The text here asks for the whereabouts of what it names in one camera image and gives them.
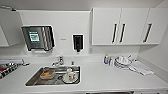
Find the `white cabinet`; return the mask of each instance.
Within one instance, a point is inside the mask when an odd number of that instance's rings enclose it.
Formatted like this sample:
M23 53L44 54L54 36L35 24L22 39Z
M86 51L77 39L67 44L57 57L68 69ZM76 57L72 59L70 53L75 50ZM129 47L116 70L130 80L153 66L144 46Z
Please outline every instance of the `white cabinet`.
M23 42L21 26L18 12L0 9L0 47Z
M168 24L167 8L151 8L140 44L159 44Z
M114 45L121 8L93 8L92 45Z
M149 8L122 8L117 44L139 44Z
M158 90L158 91L142 91L142 92L134 92L133 94L168 94L166 90Z
M168 9L93 8L92 45L159 44Z
M92 45L139 44L148 8L93 8Z

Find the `countertop appliance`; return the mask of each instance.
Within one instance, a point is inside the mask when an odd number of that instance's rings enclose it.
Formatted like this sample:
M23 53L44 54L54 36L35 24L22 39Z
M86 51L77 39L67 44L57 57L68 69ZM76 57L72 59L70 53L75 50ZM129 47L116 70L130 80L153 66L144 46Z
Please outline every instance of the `countertop appliance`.
M9 73L16 70L20 65L22 65L24 61L16 60L16 59L4 59L0 60L0 79L4 78Z
M23 35L28 51L44 49L49 51L54 47L54 38L51 26L24 26Z

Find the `stainless steel sink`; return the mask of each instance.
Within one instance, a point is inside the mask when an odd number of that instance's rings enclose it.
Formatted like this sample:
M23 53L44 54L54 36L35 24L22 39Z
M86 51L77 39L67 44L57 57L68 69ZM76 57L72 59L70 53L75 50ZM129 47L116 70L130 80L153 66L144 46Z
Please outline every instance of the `stainless steel sink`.
M78 73L78 79L73 83L65 83L63 76L67 73L67 69L71 68L72 72ZM45 71L50 70L55 73L54 78L47 80L41 79L40 75ZM37 86L37 85L63 85L63 84L78 84L80 82L80 66L60 66L60 67L44 67L40 68L25 84L26 86Z

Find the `cabinet handle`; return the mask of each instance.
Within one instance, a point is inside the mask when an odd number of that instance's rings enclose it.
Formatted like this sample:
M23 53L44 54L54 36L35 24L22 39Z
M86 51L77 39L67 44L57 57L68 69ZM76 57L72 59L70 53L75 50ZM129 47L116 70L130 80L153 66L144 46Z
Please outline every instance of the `cabinet handle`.
M125 24L123 24L123 27L122 27L120 42L122 42L122 39L123 39L124 29L125 29Z
M113 34L113 41L112 41L112 43L113 43L114 40L115 40L116 28L117 28L117 24L114 24L114 34Z
M146 42L146 41L147 41L151 27L152 27L152 24L148 24L148 30L147 30L147 32L146 32L146 36L145 36L145 39L143 40L143 42Z
M141 93L141 94L144 94L144 93ZM147 93L147 94L160 94L160 93Z

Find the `soap dispenser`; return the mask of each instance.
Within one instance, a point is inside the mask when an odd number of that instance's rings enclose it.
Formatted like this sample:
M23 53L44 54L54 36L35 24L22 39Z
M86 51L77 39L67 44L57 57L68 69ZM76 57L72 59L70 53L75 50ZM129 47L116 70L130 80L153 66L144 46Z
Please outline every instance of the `soap dispenser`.
M79 53L83 49L83 35L73 35L74 50Z

